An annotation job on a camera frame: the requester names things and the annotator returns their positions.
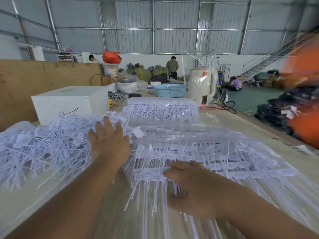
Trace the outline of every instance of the black drawing on box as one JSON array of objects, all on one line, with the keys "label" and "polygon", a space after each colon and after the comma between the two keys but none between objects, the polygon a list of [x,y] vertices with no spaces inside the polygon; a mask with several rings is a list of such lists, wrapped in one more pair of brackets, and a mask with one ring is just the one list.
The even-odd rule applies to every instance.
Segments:
[{"label": "black drawing on box", "polygon": [[75,114],[78,109],[79,109],[79,107],[76,108],[75,110],[71,111],[71,112],[68,112],[68,113],[64,113],[64,112],[60,112],[60,113],[62,113],[62,115],[64,115],[64,116],[67,115],[67,114]]}]

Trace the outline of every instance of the man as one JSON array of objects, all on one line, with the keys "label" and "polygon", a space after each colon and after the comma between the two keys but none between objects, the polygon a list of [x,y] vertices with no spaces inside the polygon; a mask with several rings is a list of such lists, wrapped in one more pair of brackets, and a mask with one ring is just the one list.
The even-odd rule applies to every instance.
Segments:
[{"label": "man", "polygon": [[[129,136],[123,135],[122,125],[116,124],[114,131],[108,117],[104,118],[104,125],[97,122],[96,132],[89,131],[92,164],[6,239],[90,238],[104,193],[130,155]],[[319,239],[249,188],[196,161],[173,162],[163,175],[185,191],[185,196],[172,194],[167,198],[168,206],[180,213],[203,220],[226,219],[247,238]]]},{"label": "man", "polygon": [[168,69],[168,77],[177,80],[178,62],[175,56],[172,56],[171,60],[167,62],[166,68]]},{"label": "man", "polygon": [[92,62],[92,63],[98,63],[99,62],[94,58],[94,56],[92,54],[89,55],[89,60]]},{"label": "man", "polygon": [[242,89],[241,81],[238,80],[235,76],[231,77],[230,80],[230,85],[225,85],[223,86],[223,88],[229,89],[231,91],[238,91]]}]

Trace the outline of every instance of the white box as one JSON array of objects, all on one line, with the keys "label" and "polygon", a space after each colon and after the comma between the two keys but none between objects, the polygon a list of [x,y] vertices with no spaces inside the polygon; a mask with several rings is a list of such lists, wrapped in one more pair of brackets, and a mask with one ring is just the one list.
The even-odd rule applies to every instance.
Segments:
[{"label": "white box", "polygon": [[41,125],[48,125],[58,114],[90,119],[110,109],[107,88],[101,86],[68,86],[31,98]]}]

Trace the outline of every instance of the green floor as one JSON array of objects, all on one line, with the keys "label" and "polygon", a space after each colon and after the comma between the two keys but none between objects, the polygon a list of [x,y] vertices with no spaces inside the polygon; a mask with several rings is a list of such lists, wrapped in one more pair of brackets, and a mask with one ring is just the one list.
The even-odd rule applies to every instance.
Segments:
[{"label": "green floor", "polygon": [[256,113],[257,105],[267,103],[267,100],[277,98],[282,93],[282,90],[274,88],[243,86],[240,91],[228,91],[228,100],[235,102],[236,110]]}]

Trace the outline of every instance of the staircase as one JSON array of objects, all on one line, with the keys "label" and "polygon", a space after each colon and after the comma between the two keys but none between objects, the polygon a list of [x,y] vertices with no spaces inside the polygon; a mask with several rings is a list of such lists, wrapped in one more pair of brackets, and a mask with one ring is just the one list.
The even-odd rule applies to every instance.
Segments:
[{"label": "staircase", "polygon": [[315,31],[304,33],[299,37],[297,37],[297,32],[296,32],[294,34],[296,37],[290,40],[288,43],[282,45],[277,52],[271,53],[267,57],[265,57],[264,55],[257,56],[256,58],[252,59],[248,63],[244,64],[242,68],[241,76],[245,77],[246,78],[245,80],[249,80],[251,77],[260,73],[262,69],[268,67],[272,63],[286,56],[291,51],[302,47],[306,41],[311,39],[314,36],[314,34],[317,34],[318,32],[319,32],[319,29],[316,29]]}]

